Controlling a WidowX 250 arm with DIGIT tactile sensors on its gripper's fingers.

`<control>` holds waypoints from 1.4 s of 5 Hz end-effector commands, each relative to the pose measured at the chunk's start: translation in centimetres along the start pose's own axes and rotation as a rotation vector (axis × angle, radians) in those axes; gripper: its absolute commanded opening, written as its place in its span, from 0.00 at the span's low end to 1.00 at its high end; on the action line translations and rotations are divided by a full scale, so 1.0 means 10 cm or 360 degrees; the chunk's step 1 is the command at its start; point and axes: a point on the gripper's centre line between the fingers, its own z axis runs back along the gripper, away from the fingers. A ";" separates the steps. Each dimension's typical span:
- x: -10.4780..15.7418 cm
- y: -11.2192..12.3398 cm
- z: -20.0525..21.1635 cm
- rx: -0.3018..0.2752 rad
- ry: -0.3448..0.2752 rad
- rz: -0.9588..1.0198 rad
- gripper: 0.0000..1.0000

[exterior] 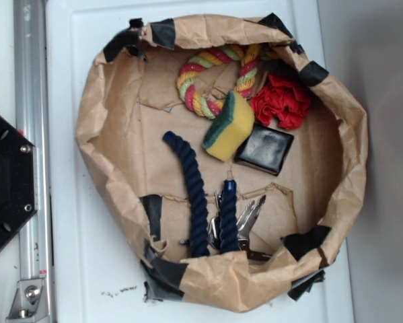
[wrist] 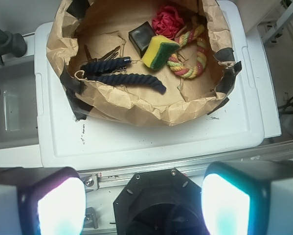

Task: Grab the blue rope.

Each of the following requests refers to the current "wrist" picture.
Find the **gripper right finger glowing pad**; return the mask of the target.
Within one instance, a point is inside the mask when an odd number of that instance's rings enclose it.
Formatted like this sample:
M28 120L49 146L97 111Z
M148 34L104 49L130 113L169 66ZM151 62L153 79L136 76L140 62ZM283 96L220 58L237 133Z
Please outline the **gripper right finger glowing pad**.
M201 206L212 235L293 235L293 161L213 162Z

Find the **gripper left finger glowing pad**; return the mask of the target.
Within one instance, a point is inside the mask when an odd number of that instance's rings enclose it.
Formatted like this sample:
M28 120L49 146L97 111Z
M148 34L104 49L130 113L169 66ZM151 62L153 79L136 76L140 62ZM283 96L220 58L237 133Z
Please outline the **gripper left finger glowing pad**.
M79 235L85 213L75 169L0 168L0 235Z

